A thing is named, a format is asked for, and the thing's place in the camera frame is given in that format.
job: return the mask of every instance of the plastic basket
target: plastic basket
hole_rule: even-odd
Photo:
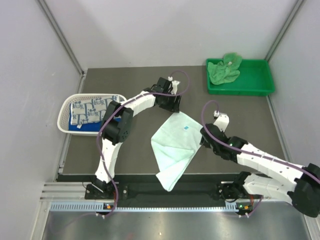
[[[59,112],[57,126],[58,129],[66,134],[80,135],[80,136],[97,136],[97,131],[69,131],[69,120],[70,120],[70,104],[79,100],[90,100],[96,97],[112,97],[117,96],[117,102],[126,101],[127,99],[120,94],[102,94],[102,93],[87,93],[87,94],[74,94],[68,97]]]
[[[269,64],[261,59],[243,59],[240,64],[240,76],[230,83],[213,85],[210,81],[208,64],[217,64],[223,59],[209,58],[206,60],[207,88],[209,94],[215,95],[246,95],[267,96],[275,91]]]

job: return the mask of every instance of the white basket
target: white basket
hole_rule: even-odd
[[[120,94],[102,94],[102,93],[88,93],[88,94],[74,94],[68,97],[59,112],[58,116],[58,129],[61,132],[72,135],[81,135],[81,136],[97,136],[97,131],[69,131],[69,118],[70,118],[70,104],[73,102],[77,102],[79,100],[90,100],[96,97],[111,97],[117,96],[117,102],[126,101],[127,99]]]

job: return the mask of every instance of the green cloth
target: green cloth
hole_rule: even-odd
[[[212,84],[220,85],[234,82],[240,75],[238,68],[241,62],[242,57],[235,52],[224,55],[223,62],[220,61],[218,64],[209,62],[207,71]]]

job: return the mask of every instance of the green bin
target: green bin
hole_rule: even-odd
[[[217,64],[220,61],[223,61],[223,59],[209,58],[206,60],[209,94],[267,96],[275,91],[269,64],[262,59],[243,59],[238,69],[240,75],[234,82],[220,85],[212,84],[208,73],[208,63]]]

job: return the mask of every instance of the white wall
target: white wall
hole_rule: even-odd
[[[264,59],[296,0],[46,0],[82,68]]]
[[[294,162],[320,164],[320,1],[307,0],[270,61],[271,100]]]
[[[62,148],[59,109],[80,75],[35,0],[2,0],[0,29],[0,238],[25,240]]]

